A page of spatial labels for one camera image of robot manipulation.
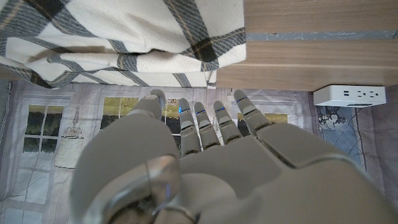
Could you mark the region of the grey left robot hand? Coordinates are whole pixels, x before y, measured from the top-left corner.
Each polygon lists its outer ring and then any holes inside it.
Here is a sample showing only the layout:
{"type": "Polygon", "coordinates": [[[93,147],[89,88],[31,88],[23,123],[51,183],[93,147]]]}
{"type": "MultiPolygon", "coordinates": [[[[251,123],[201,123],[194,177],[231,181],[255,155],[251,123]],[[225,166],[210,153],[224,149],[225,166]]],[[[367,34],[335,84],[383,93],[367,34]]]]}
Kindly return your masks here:
{"type": "Polygon", "coordinates": [[[181,142],[153,90],[84,148],[70,187],[74,223],[396,223],[397,211],[335,146],[273,124],[243,91],[249,134],[223,104],[179,101],[181,142]]]}

